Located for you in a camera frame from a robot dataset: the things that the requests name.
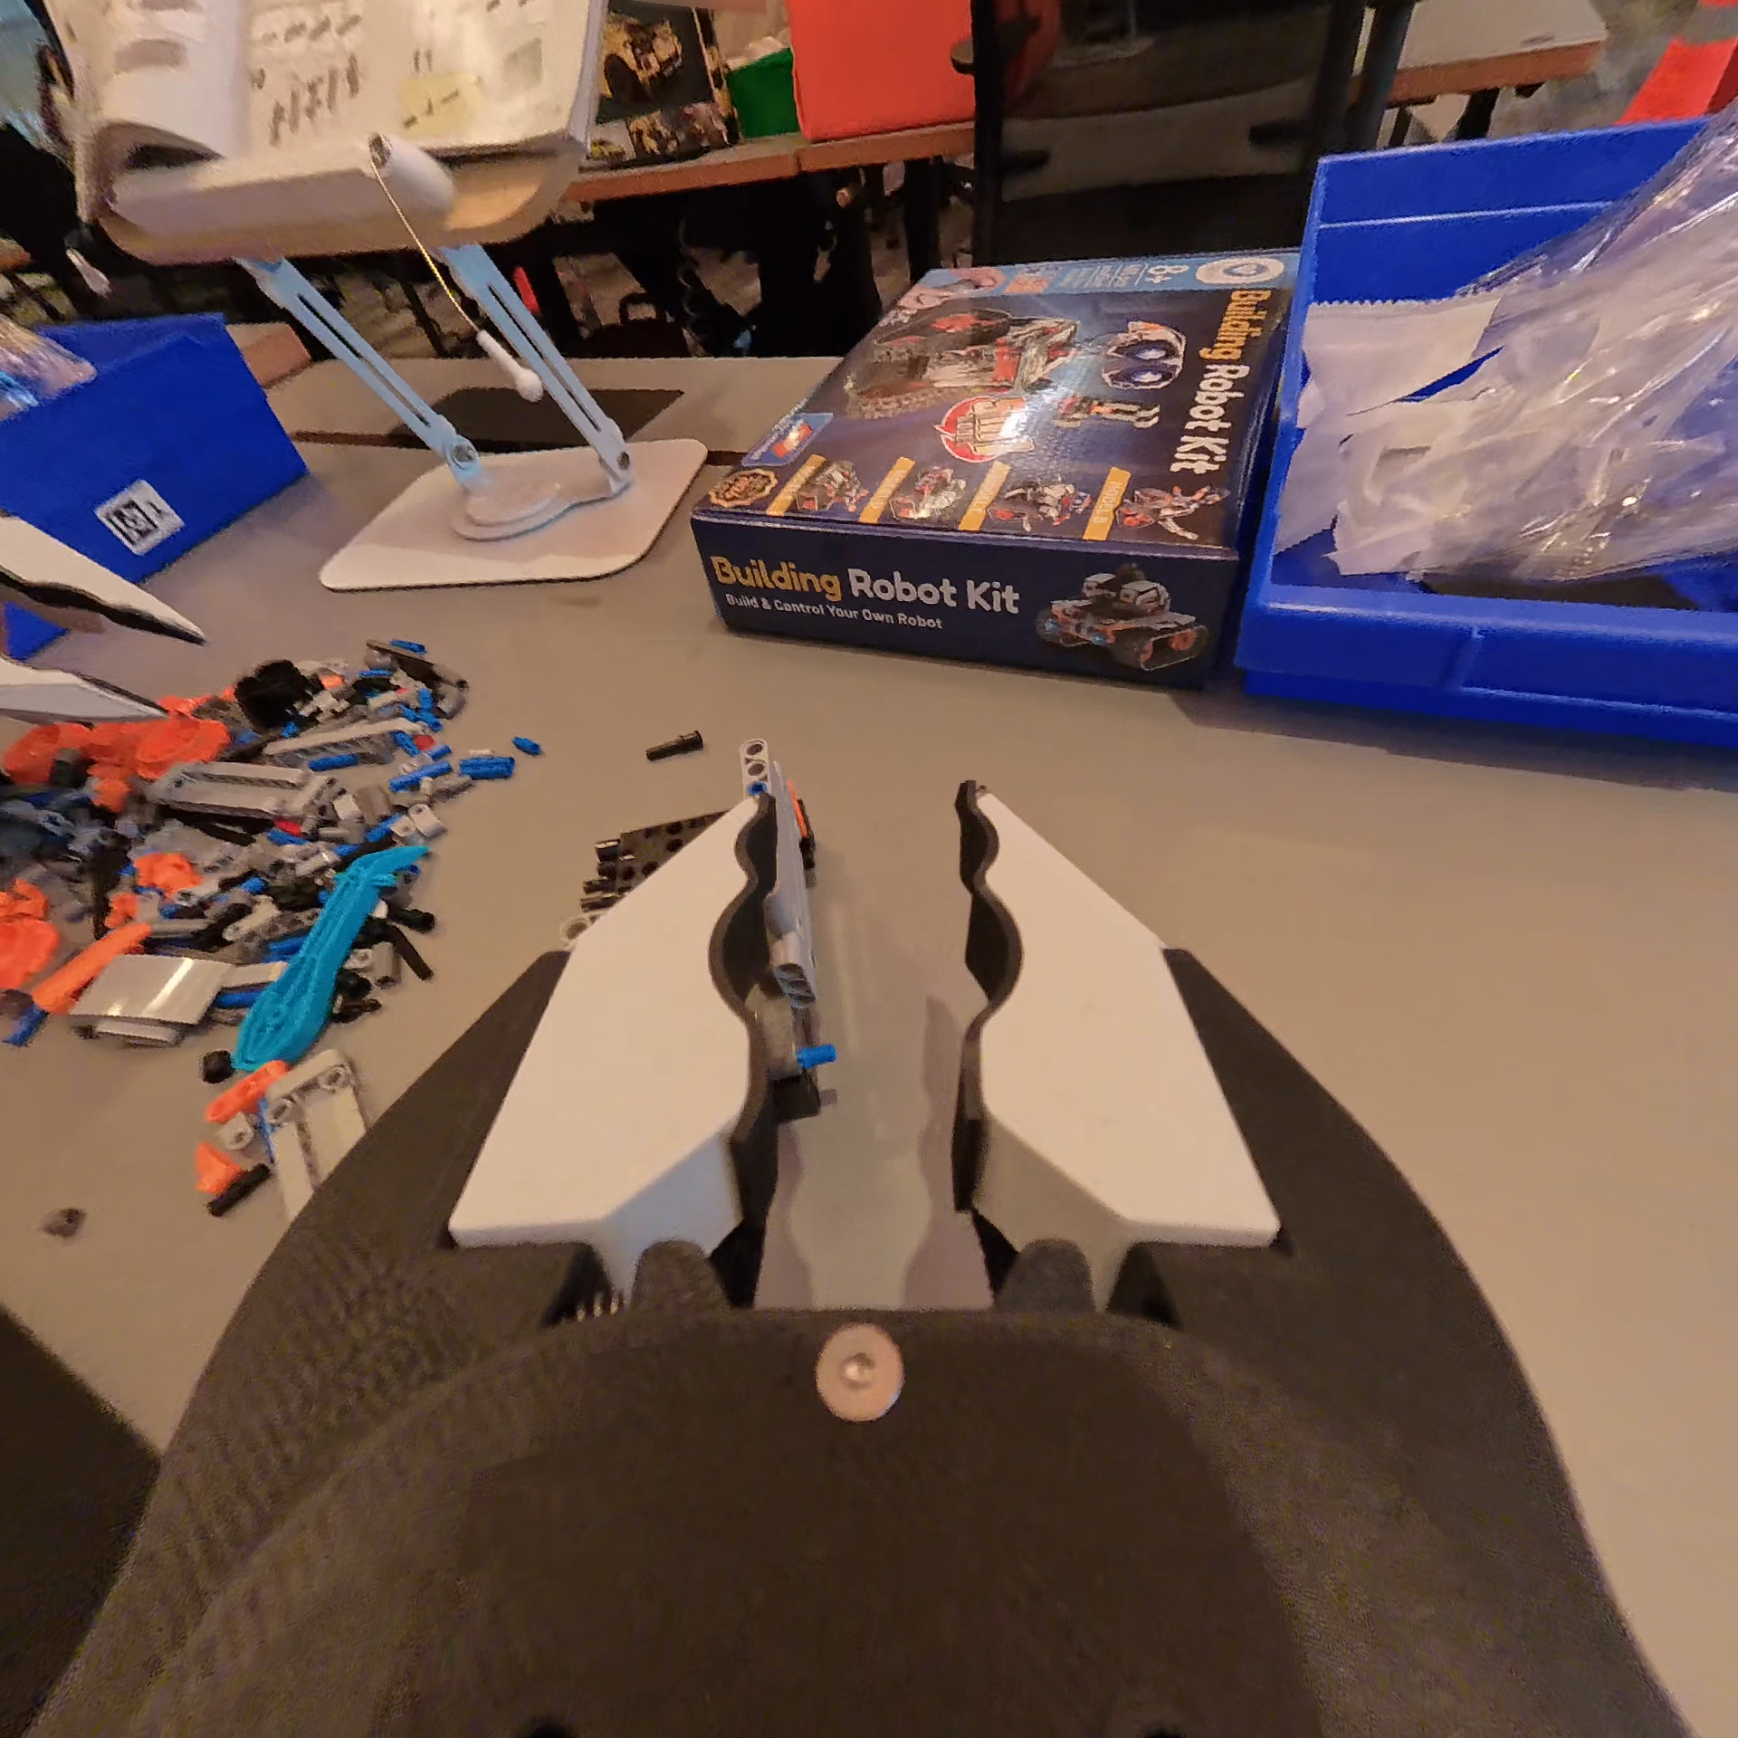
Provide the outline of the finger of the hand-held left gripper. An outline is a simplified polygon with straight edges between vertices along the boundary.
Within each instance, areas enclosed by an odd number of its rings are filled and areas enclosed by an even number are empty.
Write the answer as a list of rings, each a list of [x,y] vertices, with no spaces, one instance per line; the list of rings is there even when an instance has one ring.
[[[113,626],[188,646],[208,641],[197,623],[152,593],[10,514],[3,515],[3,604],[74,634]]]
[[[141,725],[168,710],[99,679],[3,659],[3,717],[24,725]]]

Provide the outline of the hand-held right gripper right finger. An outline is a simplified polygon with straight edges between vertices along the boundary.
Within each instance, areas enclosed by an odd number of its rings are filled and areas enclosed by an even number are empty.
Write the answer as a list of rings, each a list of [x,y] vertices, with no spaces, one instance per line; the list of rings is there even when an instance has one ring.
[[[1269,1251],[1269,1185],[1158,935],[1004,799],[954,799],[965,963],[952,1191],[992,1294],[1032,1245],[1067,1245],[1113,1306],[1149,1245]]]

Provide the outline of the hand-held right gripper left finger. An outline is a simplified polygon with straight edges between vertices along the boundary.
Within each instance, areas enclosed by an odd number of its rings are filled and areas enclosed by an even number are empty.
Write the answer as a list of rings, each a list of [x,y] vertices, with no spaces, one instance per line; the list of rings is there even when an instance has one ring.
[[[745,796],[579,933],[449,1212],[457,1249],[579,1245],[626,1291],[651,1245],[765,1237],[775,1104],[750,998],[775,850],[771,796]]]

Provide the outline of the black perforated base assembly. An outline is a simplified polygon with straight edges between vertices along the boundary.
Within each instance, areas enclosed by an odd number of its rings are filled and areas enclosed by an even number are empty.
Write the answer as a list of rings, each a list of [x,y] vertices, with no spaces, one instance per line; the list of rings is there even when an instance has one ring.
[[[775,830],[779,882],[767,899],[765,916],[770,966],[753,1005],[756,1020],[767,1040],[774,1109],[782,1123],[820,1115],[820,1072],[835,1059],[835,1050],[818,1036],[820,989],[812,906],[818,846],[804,804],[790,783],[788,789],[792,824],[784,834]],[[604,912],[646,883],[721,818],[721,811],[676,818],[599,841],[596,869],[581,888],[579,909],[560,927],[558,944],[574,950]]]

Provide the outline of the pile of plastic building pieces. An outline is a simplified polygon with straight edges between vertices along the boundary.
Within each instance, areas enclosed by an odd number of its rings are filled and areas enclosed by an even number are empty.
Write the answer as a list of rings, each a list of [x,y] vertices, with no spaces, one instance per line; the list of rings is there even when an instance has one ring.
[[[403,972],[427,982],[416,937],[437,921],[421,882],[449,809],[544,754],[528,734],[465,746],[468,702],[468,682],[423,644],[384,639],[360,660],[274,660],[227,688],[162,698],[156,722],[7,733],[5,888],[43,888],[61,946],[29,989],[3,995],[5,1052],[54,1025],[72,1030],[69,1012],[115,958],[192,957],[232,968],[205,1025],[182,1040],[229,1033],[205,1078],[286,1075],[286,1062],[234,1070],[246,1014],[303,948],[337,873],[403,843],[428,855],[362,925],[315,1041],[377,1012]]]

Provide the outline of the small blue tagged bin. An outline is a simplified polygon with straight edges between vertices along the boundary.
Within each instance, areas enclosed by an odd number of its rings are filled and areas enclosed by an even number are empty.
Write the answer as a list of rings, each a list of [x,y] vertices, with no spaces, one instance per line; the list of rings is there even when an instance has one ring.
[[[3,510],[145,583],[308,475],[216,315],[49,330],[94,366],[3,424]]]

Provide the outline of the orange gear wheel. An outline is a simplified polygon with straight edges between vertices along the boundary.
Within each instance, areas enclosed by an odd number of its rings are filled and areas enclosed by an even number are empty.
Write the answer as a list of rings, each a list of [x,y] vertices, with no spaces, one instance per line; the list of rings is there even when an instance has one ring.
[[[14,880],[3,891],[3,995],[29,989],[54,964],[59,946],[49,897]]]

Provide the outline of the grey curved panel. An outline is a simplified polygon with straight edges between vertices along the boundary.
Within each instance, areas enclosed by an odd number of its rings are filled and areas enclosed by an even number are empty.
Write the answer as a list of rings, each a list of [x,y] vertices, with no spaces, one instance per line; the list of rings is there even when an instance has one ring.
[[[169,1050],[205,1025],[229,964],[192,957],[115,958],[69,1012],[74,1033],[137,1050]]]

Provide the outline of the large blue plastic bin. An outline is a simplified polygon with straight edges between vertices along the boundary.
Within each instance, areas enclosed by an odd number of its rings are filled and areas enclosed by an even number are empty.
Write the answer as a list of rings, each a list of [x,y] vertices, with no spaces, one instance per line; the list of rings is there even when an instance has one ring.
[[[1280,550],[1318,303],[1444,299],[1658,176],[1705,121],[1385,149],[1320,163],[1295,270],[1269,490],[1233,662],[1252,694],[1486,725],[1737,746],[1734,564],[1620,586],[1620,602],[1433,595],[1340,580],[1328,541]]]

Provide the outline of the open instruction booklet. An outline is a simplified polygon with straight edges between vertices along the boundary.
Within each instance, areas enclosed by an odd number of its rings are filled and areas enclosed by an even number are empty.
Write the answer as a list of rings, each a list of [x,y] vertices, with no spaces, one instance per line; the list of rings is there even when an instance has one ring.
[[[607,5],[48,3],[78,173],[403,139],[433,156],[581,143]]]

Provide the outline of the white book stand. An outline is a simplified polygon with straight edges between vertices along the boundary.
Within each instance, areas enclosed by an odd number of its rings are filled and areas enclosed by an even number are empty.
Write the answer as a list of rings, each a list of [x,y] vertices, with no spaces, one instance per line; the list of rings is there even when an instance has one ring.
[[[603,580],[651,550],[696,483],[702,442],[626,442],[488,254],[522,240],[574,179],[574,148],[444,163],[402,137],[128,167],[96,195],[108,236],[156,266],[234,261],[435,456],[435,465],[320,570],[336,595]],[[298,268],[408,240],[485,316],[512,387],[577,443],[485,456]]]

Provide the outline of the dark blue cardboard box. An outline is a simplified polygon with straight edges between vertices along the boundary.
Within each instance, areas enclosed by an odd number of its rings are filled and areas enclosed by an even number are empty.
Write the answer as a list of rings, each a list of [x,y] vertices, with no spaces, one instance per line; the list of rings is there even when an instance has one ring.
[[[746,638],[1203,688],[1298,251],[927,273],[692,514]]]

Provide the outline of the clear plastic bags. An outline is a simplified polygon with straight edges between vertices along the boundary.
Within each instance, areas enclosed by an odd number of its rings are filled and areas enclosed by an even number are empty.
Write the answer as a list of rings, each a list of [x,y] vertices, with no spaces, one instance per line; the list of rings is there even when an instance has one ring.
[[[1275,548],[1557,591],[1734,557],[1734,104],[1454,296],[1314,303]]]

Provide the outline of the red plastic object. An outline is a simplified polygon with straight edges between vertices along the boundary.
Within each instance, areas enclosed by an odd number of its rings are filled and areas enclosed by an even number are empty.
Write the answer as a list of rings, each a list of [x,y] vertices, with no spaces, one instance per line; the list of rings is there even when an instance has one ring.
[[[1700,3],[1642,76],[1618,124],[1694,122],[1737,100],[1737,3]]]

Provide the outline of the grey double beam frame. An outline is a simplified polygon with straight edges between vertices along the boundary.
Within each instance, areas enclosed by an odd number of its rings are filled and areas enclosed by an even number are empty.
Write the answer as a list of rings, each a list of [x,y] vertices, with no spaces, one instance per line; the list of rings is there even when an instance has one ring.
[[[296,1063],[268,1087],[261,1123],[291,1223],[367,1134],[352,1062],[324,1050]]]

